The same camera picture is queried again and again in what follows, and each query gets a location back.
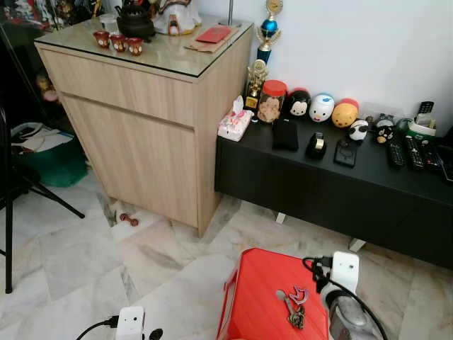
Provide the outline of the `metal lamp stand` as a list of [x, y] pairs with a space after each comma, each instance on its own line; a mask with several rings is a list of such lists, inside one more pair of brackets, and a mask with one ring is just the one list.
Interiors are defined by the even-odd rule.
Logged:
[[241, 19], [239, 18], [239, 11], [236, 9], [236, 2], [238, 0], [226, 0], [227, 11], [226, 15], [218, 23], [223, 26], [239, 27], [241, 26]]

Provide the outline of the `small black white figure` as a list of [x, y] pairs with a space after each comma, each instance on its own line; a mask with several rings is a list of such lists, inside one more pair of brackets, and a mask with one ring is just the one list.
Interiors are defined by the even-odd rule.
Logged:
[[387, 142], [391, 142], [394, 139], [396, 128], [395, 128], [394, 116], [386, 113], [380, 113], [378, 120], [376, 120], [375, 126], [375, 142], [379, 145], [385, 145]]

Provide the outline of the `clear jar red lid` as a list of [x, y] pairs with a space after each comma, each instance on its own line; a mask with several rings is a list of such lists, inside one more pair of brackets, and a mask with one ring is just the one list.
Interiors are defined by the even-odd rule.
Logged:
[[263, 82], [258, 101], [259, 122], [274, 123], [280, 117], [286, 93], [287, 87], [283, 81], [272, 79]]

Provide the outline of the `light wooden cabinet glass top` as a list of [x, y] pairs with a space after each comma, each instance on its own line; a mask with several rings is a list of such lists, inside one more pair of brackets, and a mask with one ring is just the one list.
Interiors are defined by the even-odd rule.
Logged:
[[243, 93], [252, 23], [213, 52], [195, 35], [157, 35], [141, 55], [103, 49], [91, 19], [35, 39], [104, 194], [194, 227], [217, 208], [218, 123]]

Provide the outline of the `white porcelain figurine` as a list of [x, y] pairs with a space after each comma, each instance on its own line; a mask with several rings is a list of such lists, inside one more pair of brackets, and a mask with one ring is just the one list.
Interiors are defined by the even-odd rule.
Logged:
[[160, 0], [152, 23], [162, 35], [190, 35], [202, 19], [193, 0]]

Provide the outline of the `white blue duck plush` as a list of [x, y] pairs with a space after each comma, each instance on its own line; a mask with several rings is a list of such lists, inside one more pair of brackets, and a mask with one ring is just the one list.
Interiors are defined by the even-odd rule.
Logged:
[[336, 106], [336, 100], [333, 95], [320, 93], [315, 95], [311, 100], [309, 108], [309, 117], [315, 123], [327, 122], [330, 119], [333, 109]]

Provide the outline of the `tall blue gold trophy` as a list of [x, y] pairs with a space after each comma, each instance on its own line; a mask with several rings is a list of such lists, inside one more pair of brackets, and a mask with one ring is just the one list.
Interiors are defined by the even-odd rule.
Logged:
[[269, 61], [274, 44], [280, 39], [281, 32], [276, 22], [276, 16], [282, 12], [284, 2], [282, 0], [266, 0], [265, 9], [268, 11], [268, 17], [261, 23], [256, 38], [259, 46], [256, 52], [256, 59]]

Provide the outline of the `green bin with papers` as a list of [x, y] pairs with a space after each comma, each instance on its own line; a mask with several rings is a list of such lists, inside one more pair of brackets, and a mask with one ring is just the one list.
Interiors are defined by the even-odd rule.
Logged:
[[43, 185], [68, 188], [87, 175], [81, 143], [74, 134], [42, 123], [22, 123], [11, 130], [13, 158], [37, 171]]

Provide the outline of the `dark display shelf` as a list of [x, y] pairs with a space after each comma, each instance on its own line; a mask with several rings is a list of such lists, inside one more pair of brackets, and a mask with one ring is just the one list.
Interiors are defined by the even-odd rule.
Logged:
[[74, 133], [35, 40], [104, 13], [103, 0], [0, 0], [0, 106], [11, 125]]

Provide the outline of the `black low tv console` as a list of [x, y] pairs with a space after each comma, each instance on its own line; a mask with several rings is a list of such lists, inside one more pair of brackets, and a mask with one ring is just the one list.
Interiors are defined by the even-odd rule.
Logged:
[[[256, 123], [239, 142], [217, 139], [217, 191], [368, 244], [453, 267], [453, 187], [426, 169], [396, 169], [368, 138], [354, 168], [333, 162], [344, 132], [297, 120], [299, 149], [273, 149], [272, 129]], [[321, 161], [305, 156], [311, 134], [326, 136]]]

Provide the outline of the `key bunch with purple ring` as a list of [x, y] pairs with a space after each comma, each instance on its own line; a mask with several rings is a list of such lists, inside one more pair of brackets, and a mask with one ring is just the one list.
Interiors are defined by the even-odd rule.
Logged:
[[301, 286], [294, 287], [294, 293], [276, 290], [276, 297], [284, 301], [288, 309], [287, 320], [295, 329], [304, 329], [305, 307], [304, 303], [309, 298], [309, 291]]

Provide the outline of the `black cordless handset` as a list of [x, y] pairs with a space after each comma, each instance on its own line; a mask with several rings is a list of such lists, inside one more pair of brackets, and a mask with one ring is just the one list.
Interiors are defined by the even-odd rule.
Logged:
[[414, 122], [417, 123], [418, 126], [435, 129], [436, 120], [432, 115], [433, 109], [434, 101], [421, 101], [420, 105], [418, 105], [418, 111]]

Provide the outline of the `black mouse plush toy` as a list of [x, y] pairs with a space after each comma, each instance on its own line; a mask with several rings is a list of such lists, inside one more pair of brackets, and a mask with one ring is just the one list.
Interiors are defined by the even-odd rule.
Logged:
[[311, 94], [307, 89], [298, 87], [288, 91], [282, 102], [281, 118], [302, 119], [308, 114], [311, 105]]

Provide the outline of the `yellow bear plush toy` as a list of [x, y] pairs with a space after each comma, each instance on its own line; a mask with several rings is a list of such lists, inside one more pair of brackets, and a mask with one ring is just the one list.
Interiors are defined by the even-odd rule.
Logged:
[[358, 120], [360, 105], [358, 101], [343, 98], [336, 104], [331, 113], [331, 122], [337, 128], [348, 128]]

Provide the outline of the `black flat tablet device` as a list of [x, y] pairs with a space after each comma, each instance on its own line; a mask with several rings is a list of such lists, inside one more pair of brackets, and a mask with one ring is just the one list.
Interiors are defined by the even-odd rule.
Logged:
[[436, 153], [435, 159], [437, 160], [437, 167], [439, 167], [440, 169], [441, 178], [443, 178], [447, 183], [453, 183], [451, 171], [449, 170], [449, 167], [447, 167], [447, 163], [444, 161], [444, 158], [442, 156], [441, 146], [435, 144], [433, 149]]

